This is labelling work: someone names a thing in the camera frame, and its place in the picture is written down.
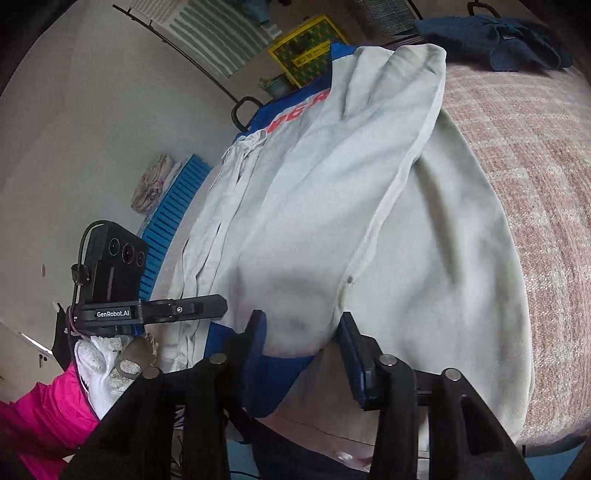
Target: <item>screw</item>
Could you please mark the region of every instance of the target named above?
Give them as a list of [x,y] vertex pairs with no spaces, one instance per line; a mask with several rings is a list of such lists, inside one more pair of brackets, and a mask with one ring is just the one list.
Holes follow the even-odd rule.
[[223,353],[214,353],[211,357],[209,357],[209,361],[214,365],[221,365],[227,360],[227,356]]
[[449,378],[449,380],[451,380],[452,382],[457,382],[461,379],[462,374],[459,370],[456,370],[455,368],[448,368],[447,370],[445,370],[445,376]]
[[394,365],[396,365],[397,361],[398,361],[398,358],[396,358],[393,355],[390,355],[390,353],[385,353],[385,354],[379,356],[379,362],[382,365],[386,365],[386,367],[393,367]]

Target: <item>blue towel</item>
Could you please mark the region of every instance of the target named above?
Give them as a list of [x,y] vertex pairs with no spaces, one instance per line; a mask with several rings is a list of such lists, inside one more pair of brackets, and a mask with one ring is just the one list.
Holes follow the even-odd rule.
[[429,18],[415,26],[426,42],[445,48],[449,60],[477,60],[495,72],[517,72],[529,62],[550,70],[573,64],[547,27],[526,20],[471,15]]

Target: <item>pink jacket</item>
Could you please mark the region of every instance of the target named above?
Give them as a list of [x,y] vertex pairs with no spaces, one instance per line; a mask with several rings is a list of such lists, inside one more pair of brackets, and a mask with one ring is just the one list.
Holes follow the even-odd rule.
[[38,383],[16,402],[0,402],[0,428],[37,480],[57,480],[66,466],[63,458],[97,425],[73,364],[51,385]]

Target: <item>clothing pile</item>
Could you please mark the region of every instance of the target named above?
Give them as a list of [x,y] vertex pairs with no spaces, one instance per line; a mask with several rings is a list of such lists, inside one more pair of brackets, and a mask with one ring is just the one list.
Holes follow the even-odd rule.
[[[263,310],[266,387],[249,391],[265,398],[248,403],[347,466],[369,468],[378,418],[353,400],[332,340],[343,311],[413,368],[461,370],[516,437],[533,389],[525,284],[498,198],[441,108],[445,51],[332,56],[327,85],[262,109],[212,171],[170,298],[221,294],[236,332]],[[166,325],[165,360],[194,365],[214,327]],[[426,421],[420,456],[424,475]]]

